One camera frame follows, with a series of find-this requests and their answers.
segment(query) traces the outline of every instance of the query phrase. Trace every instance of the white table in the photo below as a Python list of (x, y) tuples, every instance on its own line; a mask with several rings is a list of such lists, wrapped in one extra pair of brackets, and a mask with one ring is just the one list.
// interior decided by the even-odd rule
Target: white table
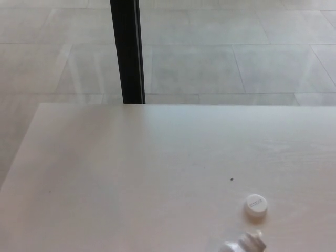
[(43, 104), (0, 191), (0, 251), (217, 252), (255, 228), (270, 252), (334, 251), (335, 179), (336, 108)]

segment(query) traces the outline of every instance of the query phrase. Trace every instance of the bottle cap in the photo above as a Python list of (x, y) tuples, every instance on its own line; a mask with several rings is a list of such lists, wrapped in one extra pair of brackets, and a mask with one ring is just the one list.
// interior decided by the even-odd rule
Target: bottle cap
[(267, 211), (267, 201), (258, 194), (252, 194), (245, 201), (246, 212), (253, 217), (263, 217)]

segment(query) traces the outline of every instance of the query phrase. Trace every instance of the floor tile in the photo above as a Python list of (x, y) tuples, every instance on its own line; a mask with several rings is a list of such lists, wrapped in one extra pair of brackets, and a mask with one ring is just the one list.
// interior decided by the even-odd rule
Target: floor tile
[(152, 91), (152, 60), (153, 50), (151, 46), (142, 46), (143, 74), (145, 80), (145, 93)]
[(53, 93), (70, 45), (0, 45), (0, 93)]
[(189, 14), (193, 45), (269, 43), (255, 12), (196, 10)]
[(152, 93), (242, 93), (231, 46), (153, 47)]
[(121, 105), (123, 104), (123, 100), (122, 100), (122, 94), (109, 94), (106, 93), (104, 94), (103, 97), (103, 104), (111, 104), (111, 105)]
[(285, 9), (281, 0), (219, 0), (222, 9)]
[(114, 41), (111, 10), (53, 9), (39, 42), (51, 44), (107, 44)]
[(146, 104), (199, 104), (197, 94), (146, 94)]
[(155, 0), (139, 0), (139, 6), (140, 6), (140, 15), (141, 10), (143, 9), (154, 9), (155, 7)]
[(298, 105), (292, 93), (273, 94), (201, 94), (201, 104), (208, 105)]
[(272, 44), (332, 44), (336, 30), (316, 11), (258, 12)]
[(155, 0), (155, 8), (161, 9), (218, 9), (218, 0)]
[(92, 9), (111, 9), (110, 0), (89, 0), (88, 8), (92, 8)]
[(49, 9), (0, 9), (0, 43), (36, 41)]
[(312, 45), (311, 48), (336, 83), (336, 45)]
[(327, 20), (336, 28), (336, 12), (322, 12)]
[(21, 0), (21, 8), (86, 8), (89, 0)]
[(0, 96), (0, 186), (41, 102), (100, 104), (102, 95), (17, 94)]
[(0, 0), (0, 8), (18, 7), (22, 0)]
[(141, 37), (144, 45), (190, 44), (188, 13), (183, 10), (141, 10)]
[(336, 93), (296, 93), (301, 106), (336, 106)]
[(73, 45), (56, 93), (120, 93), (116, 46)]
[(335, 0), (282, 0), (287, 9), (336, 11)]
[(309, 46), (234, 46), (234, 52), (247, 93), (336, 91)]

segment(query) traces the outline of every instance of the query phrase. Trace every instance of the black window frame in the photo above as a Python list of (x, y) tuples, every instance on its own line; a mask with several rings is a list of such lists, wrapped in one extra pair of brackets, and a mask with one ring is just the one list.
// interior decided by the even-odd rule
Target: black window frame
[(110, 0), (124, 104), (145, 104), (139, 0)]

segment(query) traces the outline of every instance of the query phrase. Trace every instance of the bottle neck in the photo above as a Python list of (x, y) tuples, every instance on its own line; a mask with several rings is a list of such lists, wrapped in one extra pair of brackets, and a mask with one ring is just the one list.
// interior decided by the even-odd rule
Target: bottle neck
[(250, 234), (245, 233), (239, 239), (238, 244), (246, 252), (264, 252), (266, 249), (265, 243), (260, 239), (261, 233)]

